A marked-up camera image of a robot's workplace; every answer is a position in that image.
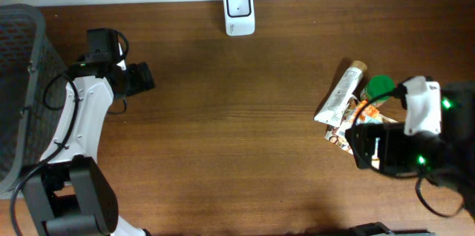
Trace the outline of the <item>orange tissue pack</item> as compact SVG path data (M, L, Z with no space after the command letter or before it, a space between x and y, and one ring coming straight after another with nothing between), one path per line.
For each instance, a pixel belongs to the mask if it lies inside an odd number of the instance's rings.
M360 123L380 123L382 122L379 110L369 105L367 106L368 101L364 100L360 102L351 112L347 118L347 121L352 124L354 119L358 115L357 124Z

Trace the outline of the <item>brown grain bag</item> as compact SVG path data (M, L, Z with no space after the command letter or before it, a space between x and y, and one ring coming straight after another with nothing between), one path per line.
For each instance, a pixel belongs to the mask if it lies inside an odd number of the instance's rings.
M353 154L353 150L350 147L350 144L345 138L345 131L352 126L347 121L348 116L350 115L350 112L360 103L358 99L355 96L351 96L347 102L347 107L343 111L343 116L341 119L341 124L338 127L334 127L331 125L327 126L327 131L324 136L324 139L328 140L331 142L333 145L337 145L340 149L343 151L346 151L349 154ZM391 119L389 117L384 116L383 114L380 113L382 122L380 123L396 123L394 119Z

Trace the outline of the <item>green lid jar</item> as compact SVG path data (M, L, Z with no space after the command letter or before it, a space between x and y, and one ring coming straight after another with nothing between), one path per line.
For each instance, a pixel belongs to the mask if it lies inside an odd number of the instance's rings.
M364 86L360 93L360 100L373 100L376 99L372 106L378 108L382 106L390 97L383 96L382 94L389 93L395 88L394 81L387 75L378 75L370 79L370 81Z

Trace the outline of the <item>white cream tube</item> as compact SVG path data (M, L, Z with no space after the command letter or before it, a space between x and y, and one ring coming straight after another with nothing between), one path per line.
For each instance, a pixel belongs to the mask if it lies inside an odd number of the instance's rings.
M348 100L362 80L367 65L361 61L353 61L346 69L338 84L333 88L320 111L314 116L316 122L339 127L347 107Z

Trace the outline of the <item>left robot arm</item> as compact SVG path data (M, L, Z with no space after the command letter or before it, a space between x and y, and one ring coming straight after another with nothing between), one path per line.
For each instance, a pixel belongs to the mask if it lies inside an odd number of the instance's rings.
M126 64L126 37L112 28L88 30L88 52L60 73L65 102L55 134L40 161L16 185L10 218L16 233L16 198L22 194L39 235L148 235L119 215L117 196L97 165L99 139L113 101L155 87L146 63Z

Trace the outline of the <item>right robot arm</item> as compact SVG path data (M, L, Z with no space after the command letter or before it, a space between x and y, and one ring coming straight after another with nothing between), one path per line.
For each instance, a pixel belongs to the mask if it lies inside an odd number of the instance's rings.
M385 177L455 191L462 198L458 210L474 214L474 83L441 87L427 76L413 76L382 94L400 100L404 122L357 123L345 131L356 165Z

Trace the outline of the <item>white barcode scanner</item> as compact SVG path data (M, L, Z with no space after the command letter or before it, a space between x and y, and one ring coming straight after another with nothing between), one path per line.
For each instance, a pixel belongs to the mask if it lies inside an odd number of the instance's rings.
M223 0L226 34L248 36L255 32L254 0Z

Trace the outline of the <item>grey plastic basket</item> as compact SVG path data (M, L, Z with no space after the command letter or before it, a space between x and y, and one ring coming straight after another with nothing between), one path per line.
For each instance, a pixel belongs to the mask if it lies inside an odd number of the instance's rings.
M65 101L66 69L35 7L1 7L1 198L38 163L53 138Z

